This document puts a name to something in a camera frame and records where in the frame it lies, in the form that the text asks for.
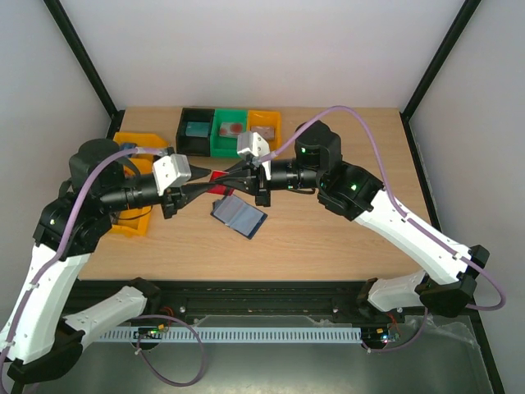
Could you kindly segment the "blue card holder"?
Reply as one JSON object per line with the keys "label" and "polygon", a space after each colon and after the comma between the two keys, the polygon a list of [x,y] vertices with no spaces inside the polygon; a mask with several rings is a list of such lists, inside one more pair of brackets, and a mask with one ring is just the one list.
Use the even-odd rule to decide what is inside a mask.
{"label": "blue card holder", "polygon": [[214,201],[211,216],[249,240],[267,219],[266,213],[236,195],[224,196]]}

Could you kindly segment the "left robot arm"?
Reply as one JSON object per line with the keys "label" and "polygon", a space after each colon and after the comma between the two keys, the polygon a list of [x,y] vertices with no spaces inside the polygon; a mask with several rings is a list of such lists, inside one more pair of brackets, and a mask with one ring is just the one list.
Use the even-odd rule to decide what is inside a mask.
{"label": "left robot arm", "polygon": [[212,188],[207,168],[169,147],[122,149],[113,140],[90,140],[69,167],[59,196],[41,213],[30,269],[1,332],[1,373],[15,393],[64,376],[89,345],[120,324],[161,318],[160,289],[142,278],[77,314],[63,310],[115,213],[160,206],[170,218]]}

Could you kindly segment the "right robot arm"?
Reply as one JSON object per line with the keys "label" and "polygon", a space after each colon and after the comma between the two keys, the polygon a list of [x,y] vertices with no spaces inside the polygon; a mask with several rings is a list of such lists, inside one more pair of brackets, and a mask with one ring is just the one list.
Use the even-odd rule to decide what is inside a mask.
{"label": "right robot arm", "polygon": [[419,271],[393,279],[372,278],[358,296],[358,313],[369,321],[397,308],[422,306],[447,318],[474,309],[477,277],[490,253],[480,245],[458,244],[403,206],[385,177],[344,161],[341,138],[322,121],[301,125],[293,159],[261,158],[256,134],[240,136],[238,150],[248,158],[215,178],[215,183],[243,191],[267,207],[274,190],[312,189],[328,211],[374,231],[406,253]]}

